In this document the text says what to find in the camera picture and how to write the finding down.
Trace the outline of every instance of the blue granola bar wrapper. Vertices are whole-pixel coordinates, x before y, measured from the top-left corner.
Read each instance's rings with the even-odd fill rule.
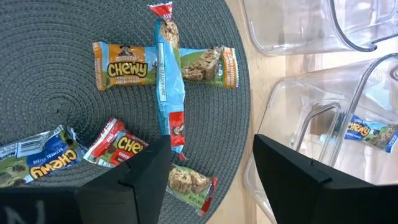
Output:
[[[398,125],[364,121],[356,115],[351,118],[345,135],[345,139],[362,141],[388,153],[392,152],[397,138]]]
[[[172,18],[172,2],[149,6],[160,19],[155,23],[157,49],[156,96],[160,130],[171,137],[172,150],[185,160],[184,99],[178,28]]]
[[[72,128],[36,134],[0,147],[0,187],[17,186],[78,164],[87,148]]]

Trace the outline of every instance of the gray placemat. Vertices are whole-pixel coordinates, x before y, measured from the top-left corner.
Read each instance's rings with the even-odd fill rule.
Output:
[[[108,118],[147,142],[160,136],[155,86],[95,87],[91,43],[153,45],[158,0],[2,0],[0,1],[0,143],[5,144],[64,124],[89,146]],[[239,88],[186,83],[187,162],[219,177],[209,214],[166,194],[160,223],[204,223],[227,193],[238,168],[248,130],[249,75],[243,45],[223,0],[174,1],[180,45],[185,48],[235,47]],[[33,185],[81,185],[105,168],[87,162]]]

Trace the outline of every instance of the wooden table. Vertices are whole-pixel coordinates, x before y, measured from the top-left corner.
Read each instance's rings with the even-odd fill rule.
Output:
[[[382,42],[378,44],[378,50],[371,53],[340,52],[267,57],[260,53],[251,42],[242,0],[226,0],[226,2],[235,18],[248,60],[252,101],[251,119],[248,140],[239,169],[226,197],[208,223],[268,224],[271,222],[244,188],[243,173],[251,154],[253,136],[259,128],[269,93],[276,81],[285,76],[337,67],[397,52],[398,41],[392,39]]]

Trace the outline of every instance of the black object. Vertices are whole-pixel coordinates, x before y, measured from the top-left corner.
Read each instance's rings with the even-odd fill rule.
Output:
[[[253,153],[278,224],[398,223],[398,185],[375,186],[261,134]]]
[[[170,136],[81,187],[0,190],[0,223],[157,223],[170,166]]]

